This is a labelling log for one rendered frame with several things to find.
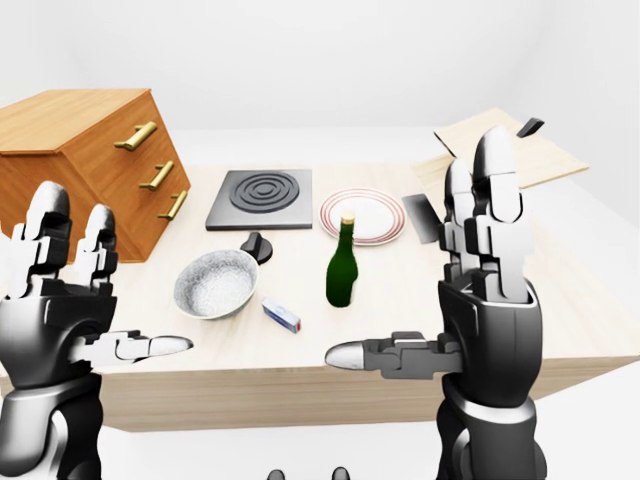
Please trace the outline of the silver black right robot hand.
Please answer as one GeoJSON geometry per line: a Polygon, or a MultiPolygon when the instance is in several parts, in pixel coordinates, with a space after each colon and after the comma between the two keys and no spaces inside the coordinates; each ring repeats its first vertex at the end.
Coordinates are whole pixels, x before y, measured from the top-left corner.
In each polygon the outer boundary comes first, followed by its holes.
{"type": "Polygon", "coordinates": [[[450,255],[438,297],[444,330],[331,347],[327,365],[377,370],[386,379],[429,380],[440,373],[478,404],[516,407],[538,376],[541,310],[523,273],[533,239],[511,138],[502,126],[479,140],[471,166],[454,159],[445,176],[440,247],[450,255]]]}

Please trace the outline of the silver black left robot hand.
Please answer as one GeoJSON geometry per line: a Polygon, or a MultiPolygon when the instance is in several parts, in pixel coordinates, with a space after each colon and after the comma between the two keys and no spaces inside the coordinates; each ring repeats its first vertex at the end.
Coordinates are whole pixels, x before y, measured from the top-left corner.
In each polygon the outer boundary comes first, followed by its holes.
{"type": "Polygon", "coordinates": [[[77,280],[67,283],[59,273],[68,260],[71,228],[67,191],[45,181],[25,221],[13,230],[8,291],[0,300],[0,364],[17,390],[57,385],[95,368],[193,346],[185,337],[112,330],[117,298],[110,277],[118,266],[114,214],[94,206],[76,248],[77,280]]]}

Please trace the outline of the wooden cabinet drawer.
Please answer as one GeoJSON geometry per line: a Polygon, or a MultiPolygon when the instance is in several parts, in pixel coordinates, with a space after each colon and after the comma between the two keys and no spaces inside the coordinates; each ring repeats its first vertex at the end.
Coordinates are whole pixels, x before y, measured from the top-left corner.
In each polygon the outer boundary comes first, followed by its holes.
{"type": "Polygon", "coordinates": [[[161,235],[168,221],[158,218],[157,214],[166,212],[171,207],[171,194],[190,188],[189,180],[169,136],[168,140],[175,153],[174,168],[156,191],[140,188],[137,191],[117,192],[111,197],[101,197],[97,194],[99,201],[113,210],[117,226],[137,241],[144,237],[161,235]]]}
{"type": "Polygon", "coordinates": [[[190,182],[176,159],[114,159],[86,174],[71,172],[61,182],[71,201],[73,221],[69,259],[85,236],[88,216],[100,203],[115,217],[116,250],[122,262],[146,261],[169,223],[167,215],[179,207],[190,182]]]}
{"type": "Polygon", "coordinates": [[[157,164],[175,159],[164,122],[150,92],[145,92],[68,142],[63,152],[82,178],[101,197],[137,191],[151,180],[157,164]],[[135,151],[116,148],[136,125],[153,121],[157,130],[135,151]]]}

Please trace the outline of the wooden cabinet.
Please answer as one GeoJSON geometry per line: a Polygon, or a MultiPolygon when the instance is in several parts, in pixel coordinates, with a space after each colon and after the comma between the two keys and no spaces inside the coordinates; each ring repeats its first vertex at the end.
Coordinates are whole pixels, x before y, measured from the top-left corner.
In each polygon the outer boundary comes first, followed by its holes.
{"type": "Polygon", "coordinates": [[[145,92],[150,90],[49,90],[0,108],[2,226],[11,230],[24,221],[42,182],[62,185],[78,172],[63,152],[68,142],[145,92]]]}

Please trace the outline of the green wine bottle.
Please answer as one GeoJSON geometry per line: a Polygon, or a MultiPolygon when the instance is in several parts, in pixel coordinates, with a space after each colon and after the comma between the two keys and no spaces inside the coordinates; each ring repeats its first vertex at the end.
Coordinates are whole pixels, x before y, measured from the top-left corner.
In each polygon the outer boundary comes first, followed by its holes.
{"type": "Polygon", "coordinates": [[[351,304],[358,266],[353,252],[355,214],[345,211],[341,215],[337,249],[326,272],[326,299],[337,308],[351,304]]]}

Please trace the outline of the grey patterned bowl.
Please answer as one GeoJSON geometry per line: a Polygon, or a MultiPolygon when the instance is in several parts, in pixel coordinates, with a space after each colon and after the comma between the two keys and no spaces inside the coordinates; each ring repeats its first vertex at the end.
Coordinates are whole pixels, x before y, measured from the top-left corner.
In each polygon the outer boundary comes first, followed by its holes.
{"type": "Polygon", "coordinates": [[[189,316],[219,320],[235,316],[253,297],[259,265],[242,250],[216,250],[192,261],[178,276],[176,306],[189,316]]]}

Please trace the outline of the white plate with red rings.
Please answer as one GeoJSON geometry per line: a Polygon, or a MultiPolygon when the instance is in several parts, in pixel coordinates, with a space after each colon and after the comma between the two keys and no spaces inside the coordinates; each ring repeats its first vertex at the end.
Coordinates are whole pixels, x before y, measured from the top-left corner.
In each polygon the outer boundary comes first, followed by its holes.
{"type": "Polygon", "coordinates": [[[407,214],[389,194],[372,188],[348,188],[329,195],[319,207],[322,228],[339,236],[341,215],[355,214],[355,246],[378,246],[398,238],[404,231],[407,214]]]}

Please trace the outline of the pale wooden slat tray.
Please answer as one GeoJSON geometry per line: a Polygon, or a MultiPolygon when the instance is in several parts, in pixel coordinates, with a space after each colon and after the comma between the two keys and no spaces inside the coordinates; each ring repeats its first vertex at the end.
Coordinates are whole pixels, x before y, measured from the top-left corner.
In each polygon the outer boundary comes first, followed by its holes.
{"type": "Polygon", "coordinates": [[[483,134],[495,126],[502,126],[509,133],[522,189],[588,169],[586,163],[577,160],[539,132],[519,137],[517,133],[524,123],[498,108],[492,108],[434,131],[438,141],[447,150],[412,166],[421,185],[431,193],[443,192],[446,170],[456,157],[464,159],[467,168],[472,170],[478,142],[483,134]]]}

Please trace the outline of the round black knob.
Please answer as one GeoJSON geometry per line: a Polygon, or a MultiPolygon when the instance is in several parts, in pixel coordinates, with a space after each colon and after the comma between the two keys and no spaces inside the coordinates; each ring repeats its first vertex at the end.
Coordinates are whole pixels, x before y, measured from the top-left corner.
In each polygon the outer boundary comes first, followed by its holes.
{"type": "Polygon", "coordinates": [[[240,249],[252,256],[259,265],[269,261],[273,255],[272,244],[259,232],[251,232],[240,249]]]}

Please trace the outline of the small white blue box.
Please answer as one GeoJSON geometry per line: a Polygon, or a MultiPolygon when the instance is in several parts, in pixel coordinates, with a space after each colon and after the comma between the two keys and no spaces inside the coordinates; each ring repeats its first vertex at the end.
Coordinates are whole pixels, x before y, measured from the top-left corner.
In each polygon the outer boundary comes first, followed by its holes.
{"type": "Polygon", "coordinates": [[[301,330],[300,318],[270,297],[264,297],[261,305],[264,313],[276,323],[296,334],[301,330]]]}

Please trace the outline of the flat dark stove plate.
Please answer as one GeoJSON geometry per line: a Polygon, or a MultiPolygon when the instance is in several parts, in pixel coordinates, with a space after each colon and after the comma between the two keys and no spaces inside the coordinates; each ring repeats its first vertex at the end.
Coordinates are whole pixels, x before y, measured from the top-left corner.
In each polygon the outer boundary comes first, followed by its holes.
{"type": "Polygon", "coordinates": [[[205,221],[208,231],[310,229],[312,171],[230,170],[205,221]]]}

